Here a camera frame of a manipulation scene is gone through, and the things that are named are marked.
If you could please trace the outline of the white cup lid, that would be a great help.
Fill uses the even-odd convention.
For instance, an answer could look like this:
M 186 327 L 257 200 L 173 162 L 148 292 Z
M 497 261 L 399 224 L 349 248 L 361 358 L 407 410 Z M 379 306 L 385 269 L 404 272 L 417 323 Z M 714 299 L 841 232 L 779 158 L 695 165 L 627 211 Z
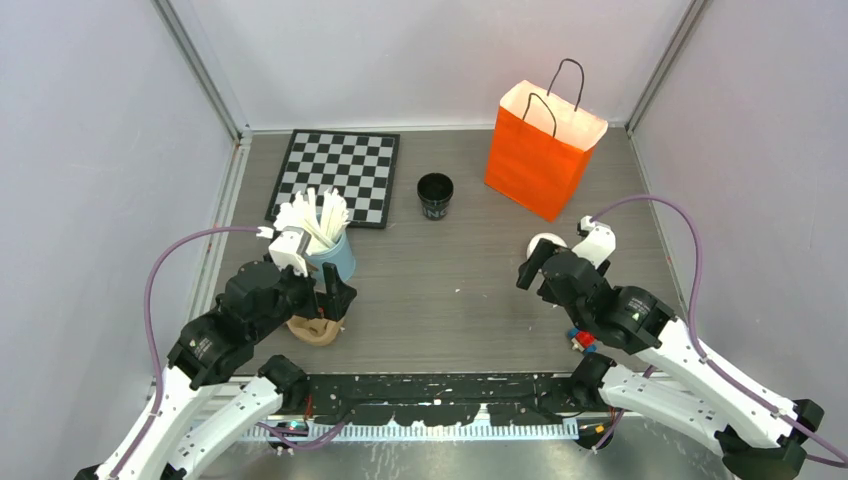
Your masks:
M 547 241 L 547 242 L 550 242 L 553 245 L 553 247 L 550 251 L 548 251 L 548 250 L 545 251 L 545 253 L 546 253 L 545 258 L 550 258 L 552 255 L 554 255 L 556 253 L 560 253 L 563 249 L 567 248 L 566 242 L 560 236 L 558 236 L 554 233 L 551 233 L 551 232 L 538 233 L 531 238 L 531 240 L 529 241 L 529 243 L 526 247 L 525 258 L 527 260 L 532 258 L 538 244 L 541 241 Z

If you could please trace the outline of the black paper cup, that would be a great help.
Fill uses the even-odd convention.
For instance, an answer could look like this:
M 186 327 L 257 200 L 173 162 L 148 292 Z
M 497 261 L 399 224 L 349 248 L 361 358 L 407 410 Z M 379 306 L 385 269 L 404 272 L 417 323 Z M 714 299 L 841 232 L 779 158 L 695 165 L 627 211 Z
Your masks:
M 441 220 L 447 215 L 454 193 L 454 184 L 447 175 L 438 172 L 423 175 L 416 191 L 426 219 Z

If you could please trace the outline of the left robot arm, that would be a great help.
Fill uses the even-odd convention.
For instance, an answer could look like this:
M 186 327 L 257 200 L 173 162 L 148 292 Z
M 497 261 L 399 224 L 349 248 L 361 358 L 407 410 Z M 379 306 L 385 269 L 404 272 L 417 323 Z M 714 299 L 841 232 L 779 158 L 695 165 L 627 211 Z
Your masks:
M 243 264 L 207 313 L 188 322 L 167 355 L 147 411 L 103 463 L 79 479 L 194 479 L 245 430 L 280 411 L 298 412 L 308 396 L 305 372 L 270 357 L 241 393 L 198 429 L 195 415 L 251 360 L 258 343 L 294 317 L 341 320 L 357 296 L 332 263 L 326 284 L 270 261 Z

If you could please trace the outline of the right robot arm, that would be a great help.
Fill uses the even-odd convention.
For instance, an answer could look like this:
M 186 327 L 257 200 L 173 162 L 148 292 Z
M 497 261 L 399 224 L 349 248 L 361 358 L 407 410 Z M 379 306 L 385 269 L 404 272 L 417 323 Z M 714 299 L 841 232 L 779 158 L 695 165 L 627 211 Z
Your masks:
M 810 399 L 790 400 L 728 364 L 701 342 L 674 310 L 636 286 L 611 286 L 608 261 L 594 266 L 548 239 L 532 246 L 517 287 L 543 276 L 537 293 L 562 307 L 576 329 L 673 377 L 676 390 L 611 358 L 586 351 L 566 382 L 584 410 L 601 405 L 649 417 L 720 456 L 739 479 L 795 479 L 809 460 L 803 447 L 824 411 Z

